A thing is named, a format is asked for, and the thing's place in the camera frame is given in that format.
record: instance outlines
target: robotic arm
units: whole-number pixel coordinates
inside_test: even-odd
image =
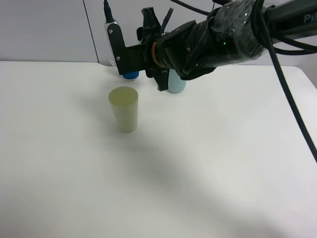
[[[162,25],[152,7],[144,8],[143,27],[137,30],[141,44],[126,47],[120,26],[113,22],[105,1],[106,31],[119,74],[145,70],[147,77],[156,80],[158,90],[164,91],[168,89],[169,69],[175,69],[182,80],[192,80],[218,66],[258,59],[266,49],[257,33],[261,26],[253,21],[254,0],[218,2],[226,4],[208,13],[205,21],[190,21],[170,33],[164,30],[172,8]],[[270,35],[276,36],[274,43],[281,38],[317,35],[315,0],[292,0],[263,9],[263,15]]]

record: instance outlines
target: light blue object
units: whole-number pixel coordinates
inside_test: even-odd
[[[169,71],[168,90],[170,93],[180,93],[186,87],[186,81],[181,80],[174,69]]]
[[[122,77],[127,81],[136,80],[139,77],[139,71],[123,74]]]

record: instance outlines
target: white table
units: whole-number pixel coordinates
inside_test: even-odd
[[[317,90],[284,67],[317,144]],[[107,97],[139,92],[118,132]],[[157,91],[96,63],[0,62],[1,238],[315,238],[317,164],[273,67]]]

